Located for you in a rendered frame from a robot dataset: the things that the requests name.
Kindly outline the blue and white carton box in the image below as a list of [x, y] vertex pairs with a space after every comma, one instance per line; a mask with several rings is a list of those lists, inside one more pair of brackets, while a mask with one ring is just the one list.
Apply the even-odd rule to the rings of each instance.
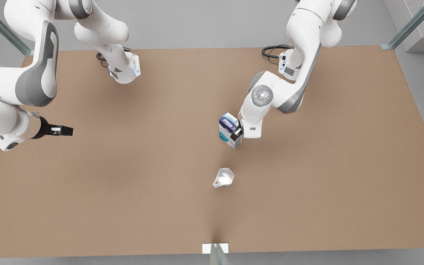
[[230, 139], [231, 133], [238, 125], [241, 125], [240, 121], [229, 112], [226, 112], [219, 119], [219, 137], [232, 149], [235, 149], [242, 142], [242, 138], [239, 142], [234, 142]]

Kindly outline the small white cup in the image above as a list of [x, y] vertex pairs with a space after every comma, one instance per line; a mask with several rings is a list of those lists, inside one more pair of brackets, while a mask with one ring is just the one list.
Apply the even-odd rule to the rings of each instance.
[[234, 180], [234, 173], [230, 168], [221, 168], [219, 169], [217, 176], [214, 180], [214, 188], [229, 186]]

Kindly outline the silver frame post with foot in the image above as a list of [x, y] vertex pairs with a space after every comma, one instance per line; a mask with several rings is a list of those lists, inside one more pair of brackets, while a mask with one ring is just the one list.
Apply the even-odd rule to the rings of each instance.
[[228, 243], [202, 244], [202, 253], [210, 254], [209, 265], [230, 265], [226, 256], [229, 253]]

